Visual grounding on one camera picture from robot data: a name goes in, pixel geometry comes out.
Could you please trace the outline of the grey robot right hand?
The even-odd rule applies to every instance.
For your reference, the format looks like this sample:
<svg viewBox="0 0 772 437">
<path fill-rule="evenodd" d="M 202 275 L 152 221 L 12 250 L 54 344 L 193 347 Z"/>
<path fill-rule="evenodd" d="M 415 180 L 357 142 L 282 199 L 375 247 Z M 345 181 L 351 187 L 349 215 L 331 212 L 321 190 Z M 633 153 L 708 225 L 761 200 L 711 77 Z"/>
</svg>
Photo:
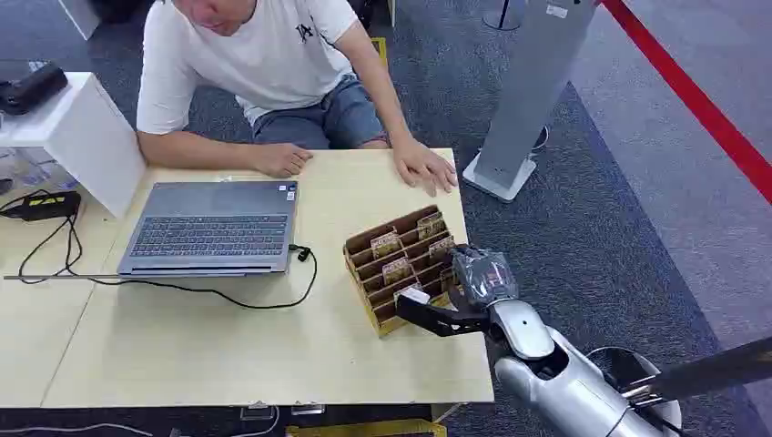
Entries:
<svg viewBox="0 0 772 437">
<path fill-rule="evenodd" d="M 497 342 L 509 340 L 511 322 L 505 303 L 515 301 L 518 287 L 501 252 L 458 245 L 448 250 L 458 284 L 448 291 L 453 310 L 418 298 L 416 291 L 396 295 L 396 315 L 440 337 L 482 332 Z"/>
</svg>

